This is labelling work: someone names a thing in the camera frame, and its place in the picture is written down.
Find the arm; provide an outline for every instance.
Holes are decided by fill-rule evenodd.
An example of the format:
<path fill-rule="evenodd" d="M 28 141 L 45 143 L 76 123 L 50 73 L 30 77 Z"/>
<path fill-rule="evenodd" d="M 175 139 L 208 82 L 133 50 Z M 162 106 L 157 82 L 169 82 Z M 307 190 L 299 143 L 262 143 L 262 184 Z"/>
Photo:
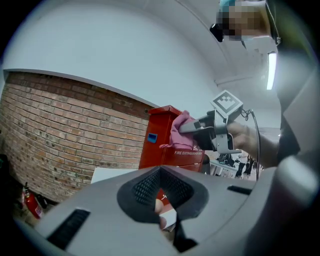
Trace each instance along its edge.
<path fill-rule="evenodd" d="M 227 129 L 233 136 L 234 148 L 244 150 L 254 159 L 257 159 L 258 138 L 256 130 L 236 122 L 228 124 Z M 263 135 L 260 135 L 260 138 L 260 164 L 265 168 L 277 166 L 279 144 L 270 141 Z"/>

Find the brick wall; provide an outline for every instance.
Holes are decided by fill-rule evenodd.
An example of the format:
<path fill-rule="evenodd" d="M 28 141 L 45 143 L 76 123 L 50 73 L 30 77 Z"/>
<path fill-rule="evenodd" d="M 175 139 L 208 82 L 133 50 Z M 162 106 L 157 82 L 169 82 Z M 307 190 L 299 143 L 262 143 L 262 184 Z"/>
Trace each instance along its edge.
<path fill-rule="evenodd" d="M 151 108 L 87 83 L 13 72 L 0 101 L 1 152 L 19 182 L 60 202 L 96 166 L 139 166 Z"/>

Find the red cabinet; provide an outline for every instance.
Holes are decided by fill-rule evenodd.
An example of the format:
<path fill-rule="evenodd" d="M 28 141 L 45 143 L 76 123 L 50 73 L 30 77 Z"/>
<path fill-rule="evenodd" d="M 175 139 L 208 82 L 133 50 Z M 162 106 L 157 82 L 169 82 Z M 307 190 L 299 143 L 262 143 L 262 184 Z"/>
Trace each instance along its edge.
<path fill-rule="evenodd" d="M 173 121 L 181 111 L 173 106 L 154 108 L 149 111 L 150 118 L 144 139 L 139 169 L 152 166 L 179 166 L 190 171 L 199 172 L 205 152 L 196 146 L 193 150 L 176 149 L 172 147 L 159 148 L 169 144 L 170 131 Z M 169 204 L 162 189 L 157 196 L 164 205 Z"/>

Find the red fire extinguisher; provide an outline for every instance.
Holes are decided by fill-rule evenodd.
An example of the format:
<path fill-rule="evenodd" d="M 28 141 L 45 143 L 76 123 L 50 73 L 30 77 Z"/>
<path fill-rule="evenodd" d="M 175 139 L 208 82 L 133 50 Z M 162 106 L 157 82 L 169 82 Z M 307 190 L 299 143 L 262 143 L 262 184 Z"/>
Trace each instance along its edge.
<path fill-rule="evenodd" d="M 28 207 L 29 211 L 33 214 L 33 216 L 36 219 L 40 219 L 43 215 L 42 208 L 38 204 L 35 195 L 29 190 L 27 182 L 23 187 L 22 197 L 24 198 L 24 203 Z"/>

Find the fluorescent light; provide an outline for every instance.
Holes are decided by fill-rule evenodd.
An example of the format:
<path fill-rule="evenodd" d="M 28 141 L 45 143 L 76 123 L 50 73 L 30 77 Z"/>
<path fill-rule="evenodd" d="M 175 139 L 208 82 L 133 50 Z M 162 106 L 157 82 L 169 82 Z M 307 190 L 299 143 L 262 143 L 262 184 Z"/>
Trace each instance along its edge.
<path fill-rule="evenodd" d="M 277 54 L 275 52 L 268 53 L 269 73 L 268 73 L 268 84 L 266 86 L 267 90 L 271 90 L 272 87 L 274 86 L 276 63 L 277 63 Z"/>

